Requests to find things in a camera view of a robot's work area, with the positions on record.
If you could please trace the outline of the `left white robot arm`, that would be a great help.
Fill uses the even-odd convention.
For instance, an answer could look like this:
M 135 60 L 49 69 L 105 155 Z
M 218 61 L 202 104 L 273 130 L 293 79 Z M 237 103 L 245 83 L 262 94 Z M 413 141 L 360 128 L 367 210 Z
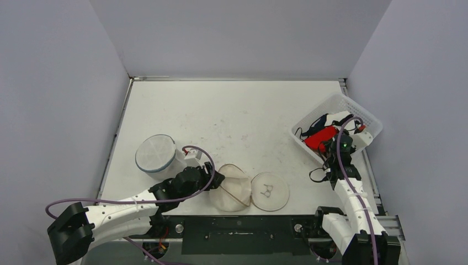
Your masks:
M 164 232 L 162 213 L 203 191 L 218 188 L 225 176 L 211 163 L 186 167 L 175 177 L 157 183 L 129 198 L 102 200 L 84 206 L 81 199 L 69 205 L 47 228 L 56 264 L 71 264 L 88 251 L 119 238 Z

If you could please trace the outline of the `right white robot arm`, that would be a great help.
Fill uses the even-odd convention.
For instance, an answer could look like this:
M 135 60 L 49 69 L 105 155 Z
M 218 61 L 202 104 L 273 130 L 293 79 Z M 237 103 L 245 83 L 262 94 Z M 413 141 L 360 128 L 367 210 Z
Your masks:
M 318 207 L 313 232 L 331 237 L 342 255 L 342 264 L 398 264 L 400 241 L 389 235 L 370 206 L 360 173 L 352 163 L 353 139 L 341 133 L 324 146 L 324 181 L 330 182 L 343 206 Z

